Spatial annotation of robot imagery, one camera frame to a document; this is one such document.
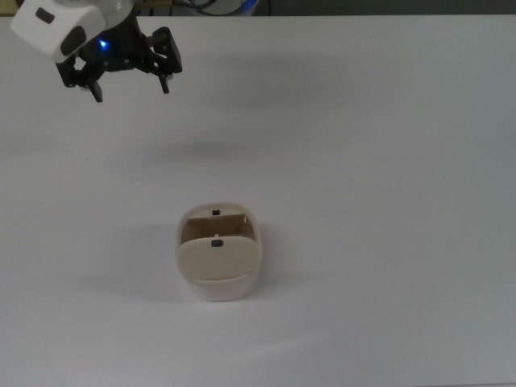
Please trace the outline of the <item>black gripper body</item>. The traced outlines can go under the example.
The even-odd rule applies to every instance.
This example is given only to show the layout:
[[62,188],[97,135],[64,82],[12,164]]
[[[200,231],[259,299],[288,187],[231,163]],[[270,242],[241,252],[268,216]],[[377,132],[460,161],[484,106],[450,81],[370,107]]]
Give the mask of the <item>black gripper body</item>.
[[78,56],[90,66],[105,71],[119,71],[124,61],[136,50],[142,40],[136,17],[126,17],[118,25],[97,34],[84,44]]

